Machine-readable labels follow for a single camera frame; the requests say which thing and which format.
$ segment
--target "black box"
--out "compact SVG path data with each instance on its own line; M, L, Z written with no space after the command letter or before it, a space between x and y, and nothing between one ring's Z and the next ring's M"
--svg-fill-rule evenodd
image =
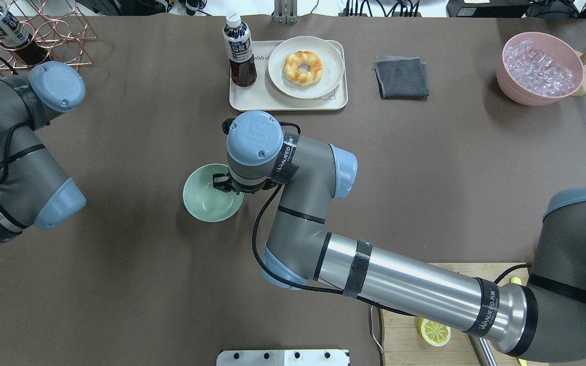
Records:
M490 0L488 3L449 0L447 12L453 18L521 18L530 5L528 0Z

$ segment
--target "blue joint cap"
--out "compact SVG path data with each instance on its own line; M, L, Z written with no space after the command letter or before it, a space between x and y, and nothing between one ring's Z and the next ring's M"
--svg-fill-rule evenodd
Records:
M42 103L56 112L67 113L83 102L83 78L58 61L37 65L31 70L31 87Z
M332 144L330 146L332 147L334 164L336 165L336 192L334 198L342 199L347 197L351 187L354 185L356 171L359 170L359 162L356 160L356 156L349 151L337 148Z
M586 202L586 187L571 188L569 190L558 192L548 203L548 208L546 209L546 213L544 214L542 221L546 218L546 216L548 216L548 214L557 210L558 208L563 208L564 206L569 206L570 204L580 202Z
M42 230L53 229L56 225L67 220L71 215L85 207L85 197L78 189L72 178L68 178L53 192L49 201L35 218L35 225Z
M235 118L227 134L227 152L238 164L256 167L274 159L284 143L279 122L264 111L247 111Z
M266 267L268 267L268 269L270 269L270 271L280 276L281 278L284 278L284 280L295 282L298 285L306 285L307 283L307 280L305 278L301 278L300 276L296 275L295 272L286 268L286 266L284 266L284 264L282 264L282 262L280 262L279 259L275 258L273 253L270 253L270 250L268 250L268 246L266 247L266 252L263 256L263 263L266 265ZM277 287L282 287L283 289L289 290L299 290L297 287L291 287L289 285L279 282L278 280L275 280L263 269L261 269L261 276L263 276L263 278L265 278L268 282L272 283Z

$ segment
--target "robotic arm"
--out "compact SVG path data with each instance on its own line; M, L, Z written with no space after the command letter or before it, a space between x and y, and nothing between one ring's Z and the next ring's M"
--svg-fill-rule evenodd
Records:
M254 193L285 185L263 260L279 278L320 281L430 318L510 356L586 358L586 188L551 199L528 285L498 287L325 231L332 199L346 197L356 178L351 153L283 131L263 111L242 113L224 130L229 169L215 174L215 188Z
M84 207L83 194L34 133L83 97L78 73L55 61L0 78L0 243L33 224L51 229Z

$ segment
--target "green bowl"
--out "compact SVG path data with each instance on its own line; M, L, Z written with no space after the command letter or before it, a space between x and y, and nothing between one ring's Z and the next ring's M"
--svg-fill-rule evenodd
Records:
M208 164L194 171L184 183L182 201L187 211L203 222L221 222L237 213L244 194L214 189L214 174L227 173L227 165Z

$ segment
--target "pink bowl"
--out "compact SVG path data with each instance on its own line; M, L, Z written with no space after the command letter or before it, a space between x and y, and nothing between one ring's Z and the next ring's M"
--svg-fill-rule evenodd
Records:
M551 55L556 63L571 70L571 72L574 74L574 83L576 84L575 88L572 88L569 93L562 95L561 97L544 97L542 95L531 92L527 88L524 88L523 86L519 85L519 83L514 81L508 72L508 67L503 60L503 55L505 54L505 50L507 48L516 46L519 44L519 42L526 39L533 40L534 48ZM573 48L557 37L540 32L519 33L518 35L512 37L505 44L505 46L503 46L502 62L497 68L497 81L499 82L501 90L503 90L503 92L509 98L519 104L525 104L526 106L545 106L546 104L557 102L558 100L564 99L575 93L582 85L582 80L583 65L580 57L576 55L576 51L574 51Z

